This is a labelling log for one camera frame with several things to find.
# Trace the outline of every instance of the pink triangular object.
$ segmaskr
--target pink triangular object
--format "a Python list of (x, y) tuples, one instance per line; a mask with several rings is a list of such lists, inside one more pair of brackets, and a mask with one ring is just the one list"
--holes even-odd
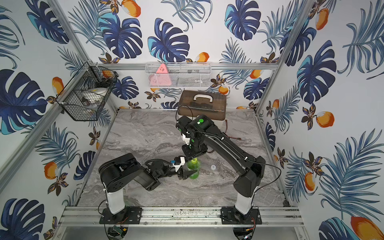
[(157, 69), (156, 73), (165, 73), (164, 75), (152, 75), (151, 77), (151, 87), (156, 86), (170, 86), (172, 85), (172, 81), (168, 75), (168, 69), (167, 66), (162, 63), (160, 67)]

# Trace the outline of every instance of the black wire basket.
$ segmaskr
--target black wire basket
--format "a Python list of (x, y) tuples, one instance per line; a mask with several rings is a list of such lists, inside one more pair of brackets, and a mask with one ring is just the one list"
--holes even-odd
[(89, 66), (88, 63), (84, 63), (72, 79), (77, 74), (82, 74), (80, 80), (58, 104), (75, 121), (97, 121), (119, 75), (102, 66)]

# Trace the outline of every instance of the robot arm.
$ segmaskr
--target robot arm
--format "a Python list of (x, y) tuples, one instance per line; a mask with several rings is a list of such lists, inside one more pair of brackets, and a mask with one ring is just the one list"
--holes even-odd
[(196, 170), (184, 171), (184, 157), (175, 157), (171, 163), (162, 159), (147, 161), (144, 168), (132, 153), (108, 161), (100, 166), (101, 182), (106, 190), (108, 208), (112, 215), (125, 208), (123, 187), (132, 180), (140, 183), (147, 191), (160, 185), (159, 178), (177, 175), (179, 179), (187, 179)]
[(205, 115), (200, 115), (193, 121), (183, 116), (178, 119), (176, 128), (186, 142), (182, 149), (187, 161), (205, 154), (208, 145), (233, 167), (239, 175), (233, 183), (238, 192), (235, 208), (242, 215), (247, 215), (264, 175), (265, 159), (260, 156), (255, 158), (243, 151)]

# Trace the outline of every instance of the blue monstera leaf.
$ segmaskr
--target blue monstera leaf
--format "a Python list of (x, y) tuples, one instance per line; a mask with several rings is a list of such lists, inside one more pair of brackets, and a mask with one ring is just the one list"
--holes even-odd
[[(304, 23), (303, 27), (301, 28), (301, 31), (295, 43), (293, 44), (291, 52), (289, 53), (289, 56), (285, 61), (287, 66), (294, 66), (296, 62), (302, 58), (304, 51), (308, 49), (311, 43), (311, 39), (309, 38), (309, 36), (311, 36), (312, 41), (316, 36), (316, 29), (310, 27), (306, 28), (308, 26), (309, 21), (310, 19), (308, 18)], [(291, 34), (292, 28), (293, 26), (290, 26), (288, 28), (287, 32), (285, 33), (285, 36), (281, 40), (280, 53), (282, 53), (284, 50), (288, 37)]]
[(265, 134), (268, 139), (269, 146), (271, 147), (272, 152), (275, 149), (275, 144), (276, 144), (275, 142), (276, 136), (274, 135), (274, 133), (275, 132), (273, 131), (272, 126), (269, 124), (269, 122), (267, 122), (265, 126)]
[(179, 102), (175, 102), (175, 101), (165, 102), (165, 103), (161, 103), (161, 106), (164, 109), (176, 109), (179, 106)]
[(33, 11), (33, 13), (27, 12), (27, 16), (41, 36), (57, 43), (69, 43), (70, 39), (46, 2), (39, 0), (25, 0), (25, 2)]
[(164, 22), (160, 30), (161, 18), (155, 20), (155, 34), (148, 38), (148, 48), (152, 56), (164, 62), (182, 62), (188, 56), (189, 44), (187, 35), (179, 35), (183, 31)]
[(99, 18), (99, 26), (107, 47), (119, 58), (135, 58), (141, 54), (140, 23), (136, 18), (124, 19), (120, 26), (117, 15), (106, 13)]
[(250, 81), (244, 87), (244, 97), (248, 100), (255, 100), (261, 98), (268, 82), (269, 78), (264, 79), (264, 81), (262, 81), (261, 78), (256, 78)]
[(79, 159), (79, 165), (76, 167), (76, 173), (73, 175), (73, 180), (80, 180), (85, 177), (89, 167), (95, 157), (96, 152), (88, 151), (83, 153), (83, 157)]
[(14, 71), (0, 71), (0, 117), (1, 133), (10, 134), (37, 122), (45, 113), (47, 101), (35, 81), (25, 73), (18, 73), (11, 81)]
[(260, 25), (261, 13), (252, 8), (259, 8), (257, 2), (236, 0), (236, 7), (229, 4), (225, 12), (225, 26), (240, 40), (252, 39)]
[(339, 218), (323, 221), (319, 227), (320, 240), (360, 240)]
[(312, 104), (328, 93), (328, 88), (335, 82), (335, 76), (324, 71), (329, 69), (336, 72), (336, 63), (331, 60), (335, 57), (332, 49), (328, 49), (324, 54), (322, 52), (332, 46), (331, 41), (327, 41), (317, 51), (314, 59), (308, 55), (299, 70), (297, 71), (297, 83), (301, 98)]
[(3, 208), (1, 225), (7, 230), (0, 230), (2, 240), (38, 240), (45, 219), (44, 205), (38, 201), (20, 199), (11, 208), (16, 199), (8, 200)]
[(131, 76), (127, 76), (121, 81), (118, 80), (115, 87), (112, 89), (112, 93), (115, 94), (116, 97), (124, 100), (135, 98), (139, 95), (139, 88), (132, 79)]

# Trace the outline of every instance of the white wire basket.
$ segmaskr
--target white wire basket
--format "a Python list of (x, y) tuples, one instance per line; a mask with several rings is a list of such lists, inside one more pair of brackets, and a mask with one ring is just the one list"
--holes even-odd
[(164, 63), (168, 73), (156, 73), (163, 63), (146, 63), (150, 88), (208, 88), (211, 63)]

